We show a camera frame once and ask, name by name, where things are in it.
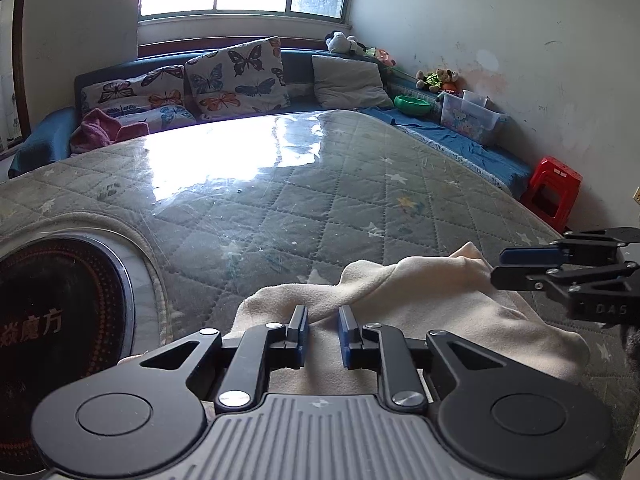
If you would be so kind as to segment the small butterfly cushion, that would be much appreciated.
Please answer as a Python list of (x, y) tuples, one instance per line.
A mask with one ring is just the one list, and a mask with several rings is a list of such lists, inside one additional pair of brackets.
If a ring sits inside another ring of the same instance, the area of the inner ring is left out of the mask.
[(196, 124), (186, 108), (184, 68), (167, 65), (149, 73), (89, 84), (80, 90), (82, 114), (102, 110), (123, 126), (145, 122), (150, 133)]

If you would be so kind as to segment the yellow green plush toys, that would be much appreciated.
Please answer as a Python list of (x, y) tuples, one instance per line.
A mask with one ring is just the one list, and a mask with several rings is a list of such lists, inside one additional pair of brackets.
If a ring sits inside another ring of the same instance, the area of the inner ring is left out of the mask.
[(416, 72), (416, 88), (432, 93), (447, 92), (457, 93), (459, 75), (448, 68), (436, 68), (434, 72)]

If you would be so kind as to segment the dark wooden door frame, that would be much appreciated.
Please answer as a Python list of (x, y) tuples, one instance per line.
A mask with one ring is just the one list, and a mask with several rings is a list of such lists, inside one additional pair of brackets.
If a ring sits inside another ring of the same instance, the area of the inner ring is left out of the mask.
[(14, 0), (12, 21), (12, 67), (15, 105), (21, 136), (26, 140), (32, 133), (26, 99), (23, 62), (23, 23), (25, 0)]

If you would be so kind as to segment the quilted grey table cover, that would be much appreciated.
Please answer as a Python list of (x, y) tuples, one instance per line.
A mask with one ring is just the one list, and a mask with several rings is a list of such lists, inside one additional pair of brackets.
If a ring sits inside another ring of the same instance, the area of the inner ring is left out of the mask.
[(332, 110), (213, 122), (120, 142), (1, 187), (1, 259), (53, 235), (105, 244), (134, 293), (115, 365), (50, 392), (30, 421), (43, 468), (6, 479), (618, 479), (639, 391), (613, 325), (516, 292), (590, 351), (573, 384), (448, 330), (424, 339), (426, 408), (375, 392), (274, 393), (215, 408), (222, 340), (251, 255), (302, 259), (304, 281), (562, 236), (434, 148)]

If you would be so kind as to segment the black white plush toy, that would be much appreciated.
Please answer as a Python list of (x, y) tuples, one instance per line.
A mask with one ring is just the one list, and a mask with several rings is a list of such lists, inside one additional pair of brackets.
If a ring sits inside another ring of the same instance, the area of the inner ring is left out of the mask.
[(355, 36), (346, 36), (339, 30), (326, 35), (326, 48), (331, 53), (358, 56), (363, 56), (367, 50), (367, 47)]

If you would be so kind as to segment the magenta cloth on sofa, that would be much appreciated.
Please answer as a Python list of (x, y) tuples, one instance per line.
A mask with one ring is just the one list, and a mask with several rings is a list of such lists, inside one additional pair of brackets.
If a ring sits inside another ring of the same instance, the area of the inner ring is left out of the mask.
[(149, 125), (146, 122), (123, 125), (116, 118), (96, 108), (81, 119), (79, 126), (70, 136), (70, 152), (75, 155), (84, 154), (98, 148), (141, 138), (149, 133)]

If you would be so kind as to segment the round black induction cooktop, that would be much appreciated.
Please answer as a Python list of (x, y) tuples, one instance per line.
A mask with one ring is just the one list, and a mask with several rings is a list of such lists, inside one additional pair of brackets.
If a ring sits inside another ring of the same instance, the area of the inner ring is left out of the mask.
[(134, 339), (129, 275), (105, 244), (34, 240), (1, 259), (1, 470), (36, 474), (30, 421), (52, 391), (116, 364)]

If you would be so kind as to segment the cream beige garment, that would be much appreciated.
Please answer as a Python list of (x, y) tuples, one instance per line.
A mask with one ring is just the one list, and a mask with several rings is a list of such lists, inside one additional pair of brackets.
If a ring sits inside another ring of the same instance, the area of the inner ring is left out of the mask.
[(553, 327), (516, 292), (490, 284), (491, 267), (465, 243), (448, 257), (411, 256), (383, 266), (349, 263), (326, 278), (304, 281), (302, 259), (251, 254), (234, 274), (241, 298), (227, 337), (250, 327), (287, 321), (295, 306), (309, 311), (310, 348), (301, 370), (280, 370), (270, 378), (274, 393), (372, 393), (375, 376), (350, 372), (338, 348), (337, 309), (347, 304), (360, 322), (381, 322), (411, 338), (448, 330), (514, 361), (567, 382), (580, 381), (590, 351), (582, 336)]

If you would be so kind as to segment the plain beige cushion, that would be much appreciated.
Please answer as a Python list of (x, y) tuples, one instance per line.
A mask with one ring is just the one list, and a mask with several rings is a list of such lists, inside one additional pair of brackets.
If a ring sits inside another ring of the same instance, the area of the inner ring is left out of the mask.
[(313, 55), (311, 63), (314, 96), (326, 110), (394, 106), (375, 63), (329, 55)]

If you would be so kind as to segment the red plastic stool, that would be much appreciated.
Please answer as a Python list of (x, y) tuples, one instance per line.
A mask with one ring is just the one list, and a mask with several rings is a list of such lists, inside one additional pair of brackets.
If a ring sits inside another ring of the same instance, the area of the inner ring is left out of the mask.
[(551, 156), (538, 162), (521, 203), (562, 233), (577, 200), (582, 175)]

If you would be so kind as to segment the green plastic bowl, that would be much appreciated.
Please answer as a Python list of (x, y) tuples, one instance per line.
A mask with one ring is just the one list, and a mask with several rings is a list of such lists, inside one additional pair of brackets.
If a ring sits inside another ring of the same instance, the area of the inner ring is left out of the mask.
[(415, 96), (395, 96), (395, 107), (410, 117), (424, 117), (431, 113), (433, 104)]

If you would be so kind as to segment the large butterfly cushion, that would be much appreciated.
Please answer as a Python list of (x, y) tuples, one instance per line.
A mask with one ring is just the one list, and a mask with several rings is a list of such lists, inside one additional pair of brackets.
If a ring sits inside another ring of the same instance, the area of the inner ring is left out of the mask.
[(202, 122), (266, 114), (291, 105), (277, 36), (199, 55), (184, 68)]

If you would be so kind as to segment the clear plastic storage box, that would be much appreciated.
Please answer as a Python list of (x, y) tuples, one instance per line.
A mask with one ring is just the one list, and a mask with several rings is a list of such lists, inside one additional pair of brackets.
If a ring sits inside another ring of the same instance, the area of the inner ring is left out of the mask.
[(506, 123), (506, 115), (493, 112), (454, 94), (442, 92), (439, 96), (440, 124), (482, 145), (497, 142), (498, 132)]

